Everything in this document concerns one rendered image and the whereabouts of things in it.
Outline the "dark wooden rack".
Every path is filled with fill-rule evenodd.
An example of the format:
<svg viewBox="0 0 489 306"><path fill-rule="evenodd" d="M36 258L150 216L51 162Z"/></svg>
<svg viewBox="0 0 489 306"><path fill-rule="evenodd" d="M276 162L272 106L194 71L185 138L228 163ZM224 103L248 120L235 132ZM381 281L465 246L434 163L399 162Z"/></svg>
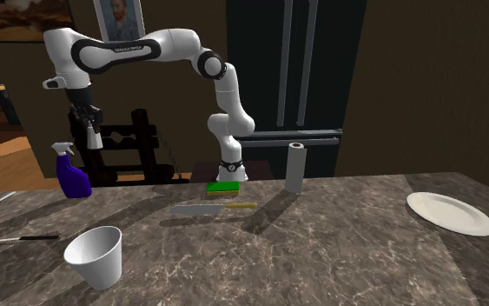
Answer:
<svg viewBox="0 0 489 306"><path fill-rule="evenodd" d="M159 164L155 150L160 147L157 128L151 124L145 109L131 112L131 125L103 125L101 127L102 148L104 150L135 150L140 162L119 162L107 165L100 150L87 148L87 131L83 123L75 116L75 108L69 108L70 134L75 140L86 172L93 187L116 187L136 185L159 185L188 183L187 178L175 178L175 167Z"/></svg>

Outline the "blue spray bottle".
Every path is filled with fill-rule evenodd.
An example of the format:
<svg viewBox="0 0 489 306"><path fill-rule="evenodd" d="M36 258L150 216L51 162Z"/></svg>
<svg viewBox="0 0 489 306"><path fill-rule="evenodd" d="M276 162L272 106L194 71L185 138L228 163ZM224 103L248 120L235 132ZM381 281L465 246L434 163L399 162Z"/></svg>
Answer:
<svg viewBox="0 0 489 306"><path fill-rule="evenodd" d="M91 196L92 189L88 175L80 169L73 167L69 155L73 143L53 143L51 148L57 153L56 176L60 187L67 198L86 198Z"/></svg>

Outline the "framed portrait picture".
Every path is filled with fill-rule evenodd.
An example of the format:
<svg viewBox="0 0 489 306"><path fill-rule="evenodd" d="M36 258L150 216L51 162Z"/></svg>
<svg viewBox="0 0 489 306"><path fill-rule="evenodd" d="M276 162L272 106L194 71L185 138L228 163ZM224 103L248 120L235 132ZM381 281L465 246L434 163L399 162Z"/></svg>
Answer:
<svg viewBox="0 0 489 306"><path fill-rule="evenodd" d="M140 0L94 0L105 43L133 41L145 35Z"/></svg>

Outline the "framed landscape picture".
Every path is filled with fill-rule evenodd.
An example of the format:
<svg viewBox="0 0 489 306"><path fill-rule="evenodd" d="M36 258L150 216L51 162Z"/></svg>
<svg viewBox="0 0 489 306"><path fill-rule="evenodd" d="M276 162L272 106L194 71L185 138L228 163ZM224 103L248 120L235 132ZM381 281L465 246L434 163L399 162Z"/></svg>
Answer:
<svg viewBox="0 0 489 306"><path fill-rule="evenodd" d="M0 43L41 43L59 28L75 28L69 0L0 0Z"/></svg>

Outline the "white cup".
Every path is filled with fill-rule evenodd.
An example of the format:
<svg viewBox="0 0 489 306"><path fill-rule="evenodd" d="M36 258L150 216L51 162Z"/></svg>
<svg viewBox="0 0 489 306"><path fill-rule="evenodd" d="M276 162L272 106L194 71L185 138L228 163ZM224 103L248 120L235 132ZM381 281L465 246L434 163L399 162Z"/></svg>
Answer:
<svg viewBox="0 0 489 306"><path fill-rule="evenodd" d="M122 232L102 226L82 233L65 249L63 258L95 290L105 290L122 275Z"/></svg>

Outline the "green and yellow sponge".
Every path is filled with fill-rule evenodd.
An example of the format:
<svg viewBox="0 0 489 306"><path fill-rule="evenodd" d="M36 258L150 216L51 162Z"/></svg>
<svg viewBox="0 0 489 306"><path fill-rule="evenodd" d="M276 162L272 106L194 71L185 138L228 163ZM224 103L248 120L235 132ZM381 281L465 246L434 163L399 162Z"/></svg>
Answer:
<svg viewBox="0 0 489 306"><path fill-rule="evenodd" d="M209 196L238 195L239 193L240 183L238 181L209 182L207 186Z"/></svg>

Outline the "black refrigerator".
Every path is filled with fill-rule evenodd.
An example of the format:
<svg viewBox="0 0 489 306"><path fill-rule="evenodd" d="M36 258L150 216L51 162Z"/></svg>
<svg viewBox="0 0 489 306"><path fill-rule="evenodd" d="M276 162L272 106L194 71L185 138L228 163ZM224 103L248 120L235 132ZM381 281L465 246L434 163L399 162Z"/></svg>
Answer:
<svg viewBox="0 0 489 306"><path fill-rule="evenodd" d="M255 121L244 161L286 175L290 143L305 176L333 176L367 0L227 0L228 60Z"/></svg>

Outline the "grey paper towel roll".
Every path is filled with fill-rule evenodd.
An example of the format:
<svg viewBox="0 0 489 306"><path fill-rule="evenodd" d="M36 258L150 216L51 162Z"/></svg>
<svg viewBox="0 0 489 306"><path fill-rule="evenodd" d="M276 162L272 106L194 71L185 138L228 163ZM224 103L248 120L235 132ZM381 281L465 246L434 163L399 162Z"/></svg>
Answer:
<svg viewBox="0 0 489 306"><path fill-rule="evenodd" d="M306 166L307 149L302 143L290 143L287 151L285 190L300 194Z"/></svg>

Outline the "white plate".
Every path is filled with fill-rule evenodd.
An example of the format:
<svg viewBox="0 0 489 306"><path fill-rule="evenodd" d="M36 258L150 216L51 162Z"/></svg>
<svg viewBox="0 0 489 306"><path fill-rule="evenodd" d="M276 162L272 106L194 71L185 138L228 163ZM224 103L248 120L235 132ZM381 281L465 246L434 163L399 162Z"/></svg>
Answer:
<svg viewBox="0 0 489 306"><path fill-rule="evenodd" d="M467 236L489 236L489 216L468 203L431 192L413 192L406 201L418 216L445 230Z"/></svg>

